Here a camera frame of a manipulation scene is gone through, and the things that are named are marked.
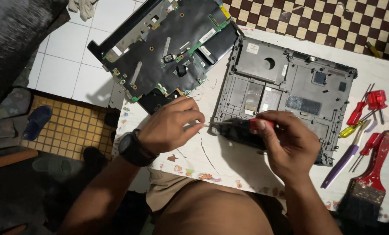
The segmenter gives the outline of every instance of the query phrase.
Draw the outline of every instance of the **brown checkered pattern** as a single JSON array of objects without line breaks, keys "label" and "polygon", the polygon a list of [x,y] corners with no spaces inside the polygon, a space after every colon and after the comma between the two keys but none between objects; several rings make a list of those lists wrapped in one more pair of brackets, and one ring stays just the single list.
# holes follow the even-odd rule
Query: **brown checkered pattern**
[{"label": "brown checkered pattern", "polygon": [[389,60],[389,0],[223,0],[236,23]]}]

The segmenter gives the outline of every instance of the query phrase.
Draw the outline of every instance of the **hand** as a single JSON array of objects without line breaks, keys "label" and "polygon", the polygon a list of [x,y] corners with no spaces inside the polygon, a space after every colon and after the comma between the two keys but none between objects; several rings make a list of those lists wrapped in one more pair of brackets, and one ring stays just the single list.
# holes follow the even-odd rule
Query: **hand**
[{"label": "hand", "polygon": [[273,129],[265,120],[257,122],[257,133],[267,147],[272,171],[286,185],[308,180],[309,171],[321,148],[317,135],[290,112],[266,111],[257,114],[256,118],[274,121],[280,126]]},{"label": "hand", "polygon": [[[190,121],[201,123],[183,130]],[[142,145],[154,154],[166,153],[183,146],[204,126],[204,115],[192,98],[181,96],[159,108],[139,132]]]}]

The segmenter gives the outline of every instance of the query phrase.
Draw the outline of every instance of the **white tile floor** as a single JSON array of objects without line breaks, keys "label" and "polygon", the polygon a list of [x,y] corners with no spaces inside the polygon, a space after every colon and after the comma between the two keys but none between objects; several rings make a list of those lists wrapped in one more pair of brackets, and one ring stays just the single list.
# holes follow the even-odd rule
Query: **white tile floor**
[{"label": "white tile floor", "polygon": [[124,91],[87,49],[91,40],[102,43],[145,0],[102,0],[86,22],[79,13],[42,41],[29,77],[29,88],[121,109]]}]

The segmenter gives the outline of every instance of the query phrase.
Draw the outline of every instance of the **red paint brush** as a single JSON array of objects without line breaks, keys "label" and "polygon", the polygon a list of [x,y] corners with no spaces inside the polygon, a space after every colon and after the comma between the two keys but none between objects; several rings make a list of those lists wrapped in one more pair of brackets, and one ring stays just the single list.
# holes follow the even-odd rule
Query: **red paint brush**
[{"label": "red paint brush", "polygon": [[347,193],[338,206],[338,212],[348,219],[376,226],[386,190],[380,181],[380,170],[389,153],[389,131],[382,133],[374,147],[369,167],[359,177],[351,179]]}]

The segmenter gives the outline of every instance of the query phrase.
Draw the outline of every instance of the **blue slipper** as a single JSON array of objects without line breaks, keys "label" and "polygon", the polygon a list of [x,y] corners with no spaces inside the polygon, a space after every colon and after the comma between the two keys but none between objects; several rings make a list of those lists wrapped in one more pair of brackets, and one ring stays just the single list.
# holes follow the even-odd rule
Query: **blue slipper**
[{"label": "blue slipper", "polygon": [[28,126],[23,132],[23,138],[27,141],[32,141],[38,138],[39,133],[45,124],[51,119],[52,109],[49,106],[43,105],[36,108],[28,117]]}]

